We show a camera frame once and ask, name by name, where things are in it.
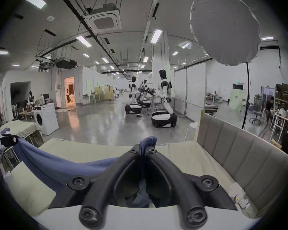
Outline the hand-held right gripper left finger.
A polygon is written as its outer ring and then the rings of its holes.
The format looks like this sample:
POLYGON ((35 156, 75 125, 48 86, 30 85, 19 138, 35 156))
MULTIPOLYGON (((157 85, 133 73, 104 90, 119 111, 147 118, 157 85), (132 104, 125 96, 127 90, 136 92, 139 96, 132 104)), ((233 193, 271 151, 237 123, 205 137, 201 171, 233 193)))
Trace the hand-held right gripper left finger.
POLYGON ((49 209, 80 205, 80 223, 87 229, 100 228, 109 204, 131 207, 141 191, 141 149, 134 145, 103 172, 70 177, 49 209))

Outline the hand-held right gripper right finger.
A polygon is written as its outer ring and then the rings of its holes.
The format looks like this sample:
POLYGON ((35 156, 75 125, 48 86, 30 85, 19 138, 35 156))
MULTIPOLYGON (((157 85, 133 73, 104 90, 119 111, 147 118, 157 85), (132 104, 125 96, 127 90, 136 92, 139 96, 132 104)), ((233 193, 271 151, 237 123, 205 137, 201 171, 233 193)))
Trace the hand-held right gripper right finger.
POLYGON ((146 192, 158 207, 177 205, 187 229, 199 229, 207 223, 205 207, 237 211, 215 177, 184 173, 155 148, 146 151, 146 192))

